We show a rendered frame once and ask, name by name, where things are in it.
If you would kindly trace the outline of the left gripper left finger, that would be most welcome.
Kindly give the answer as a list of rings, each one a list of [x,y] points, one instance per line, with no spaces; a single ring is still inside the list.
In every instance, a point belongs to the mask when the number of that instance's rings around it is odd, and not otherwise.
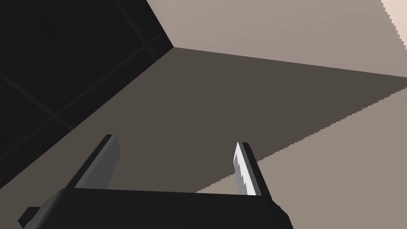
[[[66,188],[107,189],[119,158],[118,136],[105,135]]]

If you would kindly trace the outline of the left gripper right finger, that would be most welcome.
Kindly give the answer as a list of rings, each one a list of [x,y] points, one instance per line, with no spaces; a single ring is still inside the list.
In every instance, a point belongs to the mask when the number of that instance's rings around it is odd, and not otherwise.
[[[266,199],[272,199],[257,160],[247,142],[237,142],[233,164],[238,195],[264,196]]]

